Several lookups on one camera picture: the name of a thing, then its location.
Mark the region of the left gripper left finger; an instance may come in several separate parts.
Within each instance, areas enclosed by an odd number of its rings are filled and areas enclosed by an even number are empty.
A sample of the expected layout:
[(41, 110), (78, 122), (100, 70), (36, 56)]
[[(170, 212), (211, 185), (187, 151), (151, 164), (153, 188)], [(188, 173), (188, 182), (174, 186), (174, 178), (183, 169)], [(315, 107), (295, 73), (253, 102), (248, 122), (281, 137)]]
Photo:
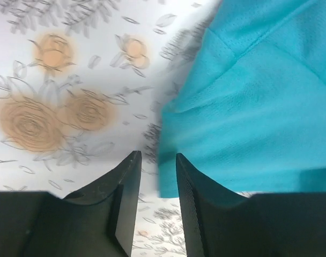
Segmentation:
[(0, 192), (0, 256), (130, 256), (142, 154), (58, 198)]

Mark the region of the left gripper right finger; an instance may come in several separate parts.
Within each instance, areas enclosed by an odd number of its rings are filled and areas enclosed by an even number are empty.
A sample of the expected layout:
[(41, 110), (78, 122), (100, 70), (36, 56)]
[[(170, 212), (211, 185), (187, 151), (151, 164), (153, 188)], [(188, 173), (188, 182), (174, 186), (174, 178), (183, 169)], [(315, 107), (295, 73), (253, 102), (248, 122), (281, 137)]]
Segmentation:
[(326, 256), (326, 193), (241, 196), (182, 154), (176, 175), (188, 256)]

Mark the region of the teal t shirt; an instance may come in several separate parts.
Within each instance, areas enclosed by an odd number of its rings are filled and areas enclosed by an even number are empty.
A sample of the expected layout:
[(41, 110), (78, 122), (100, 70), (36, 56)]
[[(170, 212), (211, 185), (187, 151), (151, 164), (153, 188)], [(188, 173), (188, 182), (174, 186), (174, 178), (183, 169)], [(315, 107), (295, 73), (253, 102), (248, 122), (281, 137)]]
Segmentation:
[(326, 192), (326, 1), (223, 1), (161, 117), (162, 198), (178, 153), (235, 192)]

